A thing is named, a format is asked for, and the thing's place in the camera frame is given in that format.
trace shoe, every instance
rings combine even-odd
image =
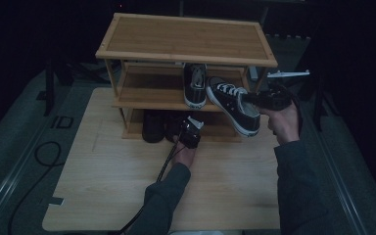
[[[144,110],[142,138],[148,143],[158,143],[165,137],[165,115],[161,110]]]
[[[166,128],[164,131],[164,137],[174,143],[173,136],[179,135],[181,132],[182,121],[191,116],[192,112],[189,111],[168,111],[166,114]]]
[[[194,110],[206,104],[207,66],[204,64],[185,64],[184,66],[184,99],[185,104]]]
[[[260,113],[251,104],[244,102],[242,96],[248,94],[243,87],[236,88],[220,77],[211,77],[207,81],[207,95],[230,118],[240,134],[251,137],[259,132]]]

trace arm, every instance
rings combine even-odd
[[[175,164],[164,181],[146,188],[144,209],[127,234],[166,234],[190,177],[186,165]]]
[[[333,234],[323,206],[316,175],[310,169],[299,136],[298,110],[293,104],[282,111],[260,109],[269,116],[268,128],[280,146],[274,149],[279,179],[278,203],[282,234]]]
[[[333,234],[316,175],[307,162],[304,143],[275,148],[278,162],[278,203],[282,234]]]

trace hand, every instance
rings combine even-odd
[[[282,111],[258,109],[261,114],[269,116],[268,128],[277,136],[277,142],[282,145],[300,140],[298,109],[292,103]]]
[[[177,139],[178,137],[176,135],[173,136],[174,141],[176,141]],[[178,141],[178,143],[176,144],[175,156],[173,157],[173,163],[181,163],[186,165],[188,168],[191,167],[194,161],[196,150],[197,149],[188,149],[184,144]]]

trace shoe rack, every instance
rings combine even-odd
[[[260,67],[262,78],[267,68],[277,67],[258,23],[131,14],[114,15],[96,57],[106,62],[113,107],[125,127],[122,138],[130,139],[142,138],[144,109],[189,110],[183,62],[207,64],[207,76],[248,90],[249,66]],[[121,60],[119,80],[112,60]],[[229,118],[208,98],[193,116],[205,123],[202,141],[241,141]]]

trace sleeve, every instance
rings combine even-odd
[[[333,234],[319,184],[307,162],[304,143],[294,141],[274,149],[278,167],[278,203],[282,234]]]
[[[175,164],[164,181],[148,186],[145,191],[144,208],[126,234],[167,234],[173,212],[190,178],[191,172],[186,165]]]

